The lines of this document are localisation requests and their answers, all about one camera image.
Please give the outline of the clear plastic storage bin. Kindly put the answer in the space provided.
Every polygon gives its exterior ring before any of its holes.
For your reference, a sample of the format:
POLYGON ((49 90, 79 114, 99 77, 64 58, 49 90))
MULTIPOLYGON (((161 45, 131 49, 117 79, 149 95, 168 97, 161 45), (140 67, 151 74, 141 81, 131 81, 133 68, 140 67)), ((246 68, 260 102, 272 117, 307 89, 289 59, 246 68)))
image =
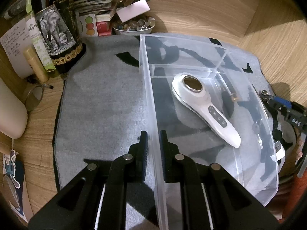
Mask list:
POLYGON ((161 229, 181 229, 180 186, 163 179, 159 135, 165 130, 171 143, 196 163, 219 163, 261 204, 278 190, 278 167, 272 136, 273 123, 257 100, 257 92, 270 86, 253 54, 207 37, 170 33, 140 37, 142 70, 148 111, 149 152, 153 159, 154 198, 161 229), (234 148, 217 136, 194 112, 174 97, 174 76, 189 73, 201 80, 212 103, 235 127, 241 145, 234 148), (220 81, 225 74, 240 100, 233 101, 220 81))

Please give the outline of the white handheld massager device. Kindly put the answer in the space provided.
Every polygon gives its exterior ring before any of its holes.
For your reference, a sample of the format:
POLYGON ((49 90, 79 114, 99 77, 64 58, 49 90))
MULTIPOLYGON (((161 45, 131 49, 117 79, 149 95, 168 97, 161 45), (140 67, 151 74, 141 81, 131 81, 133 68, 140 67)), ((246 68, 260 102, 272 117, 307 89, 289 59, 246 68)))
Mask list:
POLYGON ((189 73, 174 76, 171 84, 176 99, 197 114, 216 135, 234 148, 241 145, 241 137, 235 127, 212 103, 205 84, 189 73))

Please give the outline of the silver metal clip tool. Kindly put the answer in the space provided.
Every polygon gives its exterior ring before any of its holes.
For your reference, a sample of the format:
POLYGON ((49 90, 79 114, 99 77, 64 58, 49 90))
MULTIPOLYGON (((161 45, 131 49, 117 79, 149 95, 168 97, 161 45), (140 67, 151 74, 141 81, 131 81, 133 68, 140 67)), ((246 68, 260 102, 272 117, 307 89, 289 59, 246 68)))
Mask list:
POLYGON ((260 106, 261 106, 261 108, 262 108, 262 110, 263 110, 263 112, 264 112, 264 114, 265 114, 265 117, 266 117, 267 119, 270 119, 270 115, 269 115, 269 113, 268 113, 268 111, 267 111, 267 109, 266 109, 266 107, 265 107, 263 101, 261 100, 260 95, 258 94, 258 92, 257 92, 257 90, 256 90, 256 88, 255 88, 255 86, 252 85, 252 87, 253 87, 253 89, 254 89, 256 95, 257 95, 257 100, 259 101, 259 104, 260 104, 260 106))

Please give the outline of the white charger plug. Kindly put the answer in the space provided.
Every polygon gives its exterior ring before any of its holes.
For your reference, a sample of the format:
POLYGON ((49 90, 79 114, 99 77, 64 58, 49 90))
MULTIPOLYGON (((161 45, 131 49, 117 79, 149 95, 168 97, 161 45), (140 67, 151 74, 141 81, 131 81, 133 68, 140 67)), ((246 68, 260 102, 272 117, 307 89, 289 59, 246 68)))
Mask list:
POLYGON ((275 145, 276 160, 279 161, 285 157, 286 155, 285 149, 280 141, 276 141, 274 145, 275 145))

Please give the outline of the black lighter with orange tip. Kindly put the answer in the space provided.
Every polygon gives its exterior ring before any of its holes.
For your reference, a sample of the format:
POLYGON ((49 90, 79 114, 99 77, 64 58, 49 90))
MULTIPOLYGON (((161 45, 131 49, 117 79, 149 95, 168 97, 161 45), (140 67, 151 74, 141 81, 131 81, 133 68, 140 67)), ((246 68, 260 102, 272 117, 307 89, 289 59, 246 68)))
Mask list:
POLYGON ((219 74, 219 77, 220 77, 221 83, 223 84, 224 89, 227 91, 230 98, 233 101, 239 101, 240 97, 236 89, 234 88, 232 82, 230 81, 230 79, 225 74, 219 74))

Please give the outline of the grey mat with black letters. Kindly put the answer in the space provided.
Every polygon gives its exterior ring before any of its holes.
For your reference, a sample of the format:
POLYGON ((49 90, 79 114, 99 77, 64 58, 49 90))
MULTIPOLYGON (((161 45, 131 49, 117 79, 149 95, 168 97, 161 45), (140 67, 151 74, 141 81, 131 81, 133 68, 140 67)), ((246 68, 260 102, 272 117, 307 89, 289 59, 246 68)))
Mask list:
MULTIPOLYGON (((141 131, 148 133, 145 82, 139 67, 140 39, 94 37, 65 81, 55 133, 55 162, 63 188, 86 160, 112 161, 126 154, 141 131)), ((272 117, 284 144, 295 143, 293 127, 272 117)), ((154 163, 149 152, 145 181, 127 192, 127 229, 161 229, 154 198, 154 163)))

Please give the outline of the round eyeglasses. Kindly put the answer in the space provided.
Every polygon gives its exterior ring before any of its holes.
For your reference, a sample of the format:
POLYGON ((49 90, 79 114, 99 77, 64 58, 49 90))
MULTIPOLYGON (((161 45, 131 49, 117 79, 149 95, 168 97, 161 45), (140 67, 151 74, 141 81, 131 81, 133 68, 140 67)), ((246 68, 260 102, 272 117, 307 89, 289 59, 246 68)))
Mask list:
POLYGON ((27 112, 31 112, 38 107, 42 101, 45 89, 52 90, 53 88, 53 85, 50 84, 38 84, 31 88, 24 101, 27 112))

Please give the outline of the round mirror on card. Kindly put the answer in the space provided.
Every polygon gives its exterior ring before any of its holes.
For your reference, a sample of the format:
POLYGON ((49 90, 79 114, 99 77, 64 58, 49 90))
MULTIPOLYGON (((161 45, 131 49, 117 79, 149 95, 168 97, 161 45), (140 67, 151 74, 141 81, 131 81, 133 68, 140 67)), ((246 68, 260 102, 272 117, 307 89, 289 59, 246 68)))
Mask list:
POLYGON ((15 208, 19 208, 19 199, 15 190, 15 186, 8 176, 3 176, 1 192, 8 202, 10 202, 15 208))

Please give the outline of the pink thermos cup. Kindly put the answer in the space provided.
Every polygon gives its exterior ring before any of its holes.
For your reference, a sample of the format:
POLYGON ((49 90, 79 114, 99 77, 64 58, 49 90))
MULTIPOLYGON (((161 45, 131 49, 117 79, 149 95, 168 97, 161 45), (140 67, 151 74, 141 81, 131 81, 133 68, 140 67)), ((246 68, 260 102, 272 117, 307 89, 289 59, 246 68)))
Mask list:
POLYGON ((28 122, 25 105, 12 93, 3 80, 0 85, 1 132, 12 139, 20 138, 28 122))

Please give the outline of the yellow tube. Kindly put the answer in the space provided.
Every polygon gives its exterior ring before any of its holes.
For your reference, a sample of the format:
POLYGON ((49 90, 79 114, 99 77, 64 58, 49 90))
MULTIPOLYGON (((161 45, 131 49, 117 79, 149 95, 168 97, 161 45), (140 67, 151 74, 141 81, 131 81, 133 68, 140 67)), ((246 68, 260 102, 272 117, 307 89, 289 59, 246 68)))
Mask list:
POLYGON ((33 46, 29 45, 26 47, 23 51, 23 55, 34 71, 34 74, 37 76, 38 80, 41 83, 46 83, 49 80, 49 77, 33 46))

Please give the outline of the white bowl of stones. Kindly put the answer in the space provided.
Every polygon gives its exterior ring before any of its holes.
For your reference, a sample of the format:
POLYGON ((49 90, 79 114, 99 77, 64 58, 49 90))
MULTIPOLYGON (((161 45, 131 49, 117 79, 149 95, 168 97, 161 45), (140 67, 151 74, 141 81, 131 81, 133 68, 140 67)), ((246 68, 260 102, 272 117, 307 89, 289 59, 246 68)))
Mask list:
POLYGON ((141 34, 150 34, 155 25, 156 20, 153 17, 148 17, 138 20, 131 19, 127 22, 118 20, 112 24, 112 29, 116 35, 140 36, 141 34))

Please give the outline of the green white spray bottle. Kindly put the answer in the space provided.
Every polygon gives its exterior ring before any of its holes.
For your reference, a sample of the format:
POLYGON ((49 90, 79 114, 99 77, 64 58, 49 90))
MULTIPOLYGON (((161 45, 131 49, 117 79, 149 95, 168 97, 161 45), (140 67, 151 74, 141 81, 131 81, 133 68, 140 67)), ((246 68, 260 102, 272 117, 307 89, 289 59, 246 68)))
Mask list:
POLYGON ((29 36, 34 49, 46 72, 51 73, 56 70, 45 47, 41 31, 35 21, 34 12, 31 5, 31 0, 26 0, 26 27, 28 28, 29 36))

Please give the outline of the white card on bowl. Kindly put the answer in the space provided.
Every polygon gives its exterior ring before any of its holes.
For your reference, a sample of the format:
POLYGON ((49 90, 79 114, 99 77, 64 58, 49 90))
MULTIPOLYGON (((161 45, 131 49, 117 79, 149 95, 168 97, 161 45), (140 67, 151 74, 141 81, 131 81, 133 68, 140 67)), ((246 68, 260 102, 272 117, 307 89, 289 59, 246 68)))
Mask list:
POLYGON ((146 0, 140 0, 126 7, 116 10, 116 14, 122 22, 129 21, 134 17, 150 11, 150 7, 146 0))

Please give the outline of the white handwritten paper note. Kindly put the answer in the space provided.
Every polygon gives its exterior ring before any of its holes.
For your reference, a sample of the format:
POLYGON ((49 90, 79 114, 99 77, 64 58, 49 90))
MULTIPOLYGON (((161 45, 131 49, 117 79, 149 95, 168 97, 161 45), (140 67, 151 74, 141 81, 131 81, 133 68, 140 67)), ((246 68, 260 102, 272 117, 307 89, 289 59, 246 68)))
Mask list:
POLYGON ((26 20, 22 19, 1 37, 1 45, 15 71, 22 79, 33 74, 23 51, 32 45, 26 20))

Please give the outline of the dark wine bottle elephant label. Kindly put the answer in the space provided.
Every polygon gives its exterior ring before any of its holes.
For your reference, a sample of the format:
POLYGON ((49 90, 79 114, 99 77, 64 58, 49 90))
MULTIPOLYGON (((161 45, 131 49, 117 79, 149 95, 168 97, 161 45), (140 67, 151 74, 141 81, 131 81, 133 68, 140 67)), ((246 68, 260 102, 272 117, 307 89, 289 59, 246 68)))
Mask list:
POLYGON ((31 0, 43 43, 62 77, 86 52, 77 24, 73 0, 31 0))

